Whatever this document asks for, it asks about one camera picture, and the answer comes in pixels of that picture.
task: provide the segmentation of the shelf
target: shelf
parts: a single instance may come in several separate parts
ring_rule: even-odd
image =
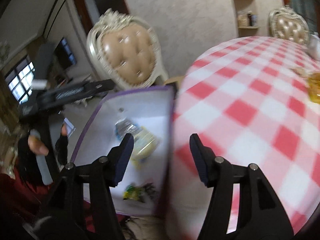
[[[259,26],[245,26],[245,27],[238,27],[238,29],[258,29]]]

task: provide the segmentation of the television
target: television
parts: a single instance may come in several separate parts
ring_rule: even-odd
[[[54,50],[54,53],[63,69],[67,69],[68,67],[77,63],[76,58],[73,55],[65,37],[61,39]]]

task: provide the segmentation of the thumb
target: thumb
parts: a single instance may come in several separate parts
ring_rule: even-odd
[[[40,141],[37,137],[33,135],[29,135],[28,137],[28,145],[30,150],[36,155],[44,155],[47,156],[49,153],[48,148],[44,145],[42,141]]]

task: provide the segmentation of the tufted chair backrest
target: tufted chair backrest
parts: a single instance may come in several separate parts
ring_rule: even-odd
[[[87,51],[100,78],[112,78],[121,89],[168,78],[156,33],[138,17],[109,9],[88,34]]]
[[[309,27],[299,14],[289,6],[281,7],[270,13],[272,36],[296,42],[300,45],[309,43]]]

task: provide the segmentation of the table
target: table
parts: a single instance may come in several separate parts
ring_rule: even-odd
[[[179,91],[170,167],[169,237],[196,239],[212,189],[200,182],[189,149],[197,133],[217,156],[256,163],[277,192],[295,233],[320,202],[320,105],[290,68],[320,70],[304,48],[271,37],[221,43],[189,68]],[[228,232],[236,229],[234,186]]]

